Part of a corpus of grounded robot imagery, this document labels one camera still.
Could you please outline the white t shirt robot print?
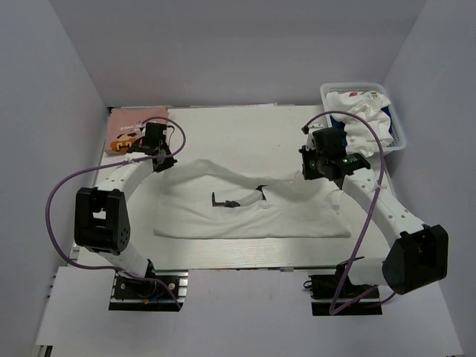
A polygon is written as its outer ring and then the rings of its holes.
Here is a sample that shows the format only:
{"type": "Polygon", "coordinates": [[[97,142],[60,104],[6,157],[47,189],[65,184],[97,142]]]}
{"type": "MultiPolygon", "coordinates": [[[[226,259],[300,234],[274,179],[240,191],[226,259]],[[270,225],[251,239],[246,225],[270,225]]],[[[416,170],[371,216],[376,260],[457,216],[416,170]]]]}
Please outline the white t shirt robot print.
{"type": "Polygon", "coordinates": [[[153,233],[170,239],[348,238],[340,198],[332,182],[307,181],[299,171],[246,176],[196,160],[165,172],[153,233]]]}

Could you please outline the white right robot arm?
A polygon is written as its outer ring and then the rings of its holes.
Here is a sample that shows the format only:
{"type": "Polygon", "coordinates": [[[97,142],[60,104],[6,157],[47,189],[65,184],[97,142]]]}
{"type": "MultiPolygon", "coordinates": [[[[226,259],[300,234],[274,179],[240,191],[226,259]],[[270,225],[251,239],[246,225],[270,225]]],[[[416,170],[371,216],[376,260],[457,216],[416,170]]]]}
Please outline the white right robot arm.
{"type": "Polygon", "coordinates": [[[307,129],[300,149],[303,177],[328,179],[370,214],[390,247],[384,258],[356,258],[338,265],[336,289],[351,297],[362,286],[388,286],[404,295],[446,278],[448,233],[441,225],[427,225],[407,210],[380,183],[379,175],[362,155],[349,154],[335,128],[307,129]]]}

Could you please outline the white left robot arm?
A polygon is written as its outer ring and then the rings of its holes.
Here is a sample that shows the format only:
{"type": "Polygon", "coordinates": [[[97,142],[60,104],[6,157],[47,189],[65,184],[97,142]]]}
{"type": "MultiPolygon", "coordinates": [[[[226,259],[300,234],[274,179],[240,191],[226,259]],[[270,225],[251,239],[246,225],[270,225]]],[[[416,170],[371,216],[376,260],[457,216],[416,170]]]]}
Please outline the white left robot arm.
{"type": "Polygon", "coordinates": [[[157,278],[151,262],[130,242],[127,201],[139,184],[176,163],[167,144],[167,126],[147,123],[144,135],[127,150],[119,164],[95,187],[78,190],[75,201],[74,241],[106,259],[118,273],[132,277],[132,288],[142,297],[152,295],[157,278]]]}

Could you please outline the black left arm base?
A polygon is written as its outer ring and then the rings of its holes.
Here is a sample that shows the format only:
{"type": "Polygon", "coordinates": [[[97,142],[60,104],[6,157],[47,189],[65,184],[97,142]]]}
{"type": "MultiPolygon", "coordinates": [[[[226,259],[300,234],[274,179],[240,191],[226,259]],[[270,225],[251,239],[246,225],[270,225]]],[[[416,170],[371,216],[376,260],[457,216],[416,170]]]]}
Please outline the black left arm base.
{"type": "Polygon", "coordinates": [[[186,298],[188,272],[157,271],[155,278],[161,280],[174,294],[179,306],[161,284],[133,280],[116,274],[112,284],[109,311],[178,312],[186,298]]]}

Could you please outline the folded pink t shirt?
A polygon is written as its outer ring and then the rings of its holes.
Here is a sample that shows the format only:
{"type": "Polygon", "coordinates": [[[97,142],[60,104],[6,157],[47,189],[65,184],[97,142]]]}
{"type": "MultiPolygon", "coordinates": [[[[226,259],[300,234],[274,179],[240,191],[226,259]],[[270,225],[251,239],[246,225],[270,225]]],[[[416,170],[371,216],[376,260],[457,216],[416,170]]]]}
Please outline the folded pink t shirt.
{"type": "Polygon", "coordinates": [[[164,106],[112,109],[108,117],[103,151],[107,155],[124,155],[144,135],[146,119],[168,116],[168,108],[164,106]]]}

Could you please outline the white plastic basket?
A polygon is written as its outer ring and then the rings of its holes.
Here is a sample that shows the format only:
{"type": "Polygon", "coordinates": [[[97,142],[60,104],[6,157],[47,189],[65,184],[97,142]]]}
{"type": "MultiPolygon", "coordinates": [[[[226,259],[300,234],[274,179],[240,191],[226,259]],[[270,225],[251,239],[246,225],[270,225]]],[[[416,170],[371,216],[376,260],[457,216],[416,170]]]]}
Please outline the white plastic basket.
{"type": "Polygon", "coordinates": [[[343,137],[349,153],[366,157],[379,151],[400,151],[407,141],[395,106],[385,87],[378,83],[324,83],[320,88],[325,118],[343,137]]]}

